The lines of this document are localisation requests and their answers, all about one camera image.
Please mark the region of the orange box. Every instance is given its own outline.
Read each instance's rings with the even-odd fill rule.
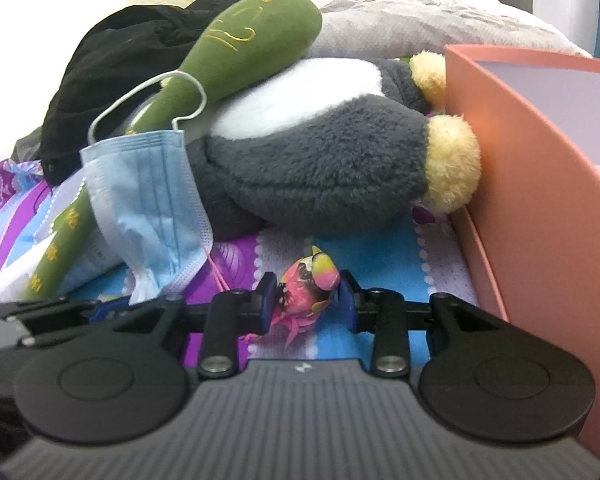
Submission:
[[[447,112],[482,150],[452,218],[480,306],[592,371],[580,441],[600,457],[600,60],[496,46],[446,50]]]

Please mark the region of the mask ear loop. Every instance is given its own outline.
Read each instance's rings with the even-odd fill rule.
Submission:
[[[200,104],[198,105],[198,108],[196,108],[196,110],[192,114],[189,114],[189,115],[183,116],[183,117],[173,118],[171,120],[172,129],[177,132],[177,131],[179,131],[178,130],[178,122],[179,121],[193,119],[193,118],[197,117],[198,115],[200,115],[202,113],[202,110],[204,110],[205,106],[206,106],[206,92],[205,92],[204,87],[202,86],[202,83],[200,83],[200,81],[198,81],[191,74],[183,72],[182,70],[171,70],[170,72],[164,72],[162,74],[158,74],[157,76],[152,77],[151,79],[147,79],[144,83],[140,83],[138,86],[136,86],[135,88],[133,88],[132,90],[130,90],[129,92],[124,94],[121,98],[117,99],[109,108],[107,108],[106,110],[103,111],[103,113],[101,113],[99,116],[97,116],[93,120],[93,123],[91,123],[91,126],[89,126],[89,129],[87,131],[87,142],[89,143],[89,145],[93,146],[97,142],[96,137],[95,137],[96,127],[98,126],[98,123],[104,116],[111,113],[118,106],[120,106],[123,102],[125,102],[131,96],[137,94],[139,91],[142,91],[145,88],[149,88],[149,86],[155,85],[156,83],[162,81],[163,79],[167,79],[168,77],[181,77],[183,79],[186,79],[187,81],[192,83],[200,92]]]

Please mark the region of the gray plush fur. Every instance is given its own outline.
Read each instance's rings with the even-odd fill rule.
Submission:
[[[386,97],[363,95],[266,137],[187,145],[216,240],[252,234],[264,221],[344,235],[393,219],[426,192],[430,106],[406,63],[373,63]]]

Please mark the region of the stuffed penguin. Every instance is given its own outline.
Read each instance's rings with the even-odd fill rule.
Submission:
[[[377,228],[422,200],[467,204],[480,150],[444,109],[445,60],[296,62],[208,111],[187,145],[216,240],[265,222],[299,235]]]

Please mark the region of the colorful fish toy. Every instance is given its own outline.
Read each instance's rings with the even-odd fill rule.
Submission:
[[[280,324],[288,328],[285,347],[299,333],[311,330],[320,313],[333,301],[340,284],[340,273],[333,260],[316,246],[312,247],[312,253],[296,261],[280,278],[271,326]],[[248,335],[245,339],[253,342],[258,338]]]

